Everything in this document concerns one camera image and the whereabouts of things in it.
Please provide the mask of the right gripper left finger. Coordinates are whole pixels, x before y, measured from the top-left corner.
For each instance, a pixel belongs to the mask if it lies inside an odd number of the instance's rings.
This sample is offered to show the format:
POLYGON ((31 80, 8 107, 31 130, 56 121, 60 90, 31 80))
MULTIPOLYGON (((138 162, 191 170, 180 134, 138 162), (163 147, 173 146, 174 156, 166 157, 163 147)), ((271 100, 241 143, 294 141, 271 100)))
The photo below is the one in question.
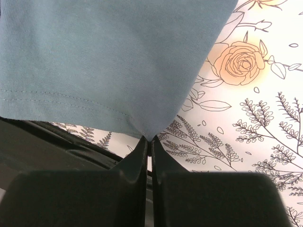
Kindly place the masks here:
POLYGON ((110 170, 18 175, 0 203, 3 227, 142 227, 146 138, 110 170))

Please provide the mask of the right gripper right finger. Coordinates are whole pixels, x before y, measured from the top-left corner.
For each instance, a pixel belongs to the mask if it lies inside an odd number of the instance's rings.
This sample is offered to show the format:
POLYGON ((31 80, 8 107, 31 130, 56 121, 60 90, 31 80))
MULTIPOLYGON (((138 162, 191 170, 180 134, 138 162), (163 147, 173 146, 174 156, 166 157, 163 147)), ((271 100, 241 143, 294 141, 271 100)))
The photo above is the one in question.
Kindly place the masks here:
POLYGON ((256 173, 186 170, 155 137, 151 142, 157 227, 288 227, 272 181, 256 173))

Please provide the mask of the blue-grey t shirt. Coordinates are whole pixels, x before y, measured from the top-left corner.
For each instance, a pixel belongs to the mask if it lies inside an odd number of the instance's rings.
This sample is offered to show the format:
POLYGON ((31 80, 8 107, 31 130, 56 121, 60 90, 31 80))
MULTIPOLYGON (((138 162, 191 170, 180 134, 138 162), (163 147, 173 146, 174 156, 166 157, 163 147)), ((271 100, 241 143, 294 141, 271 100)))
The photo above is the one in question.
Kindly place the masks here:
POLYGON ((3 0, 0 115, 151 140, 176 117, 235 0, 3 0))

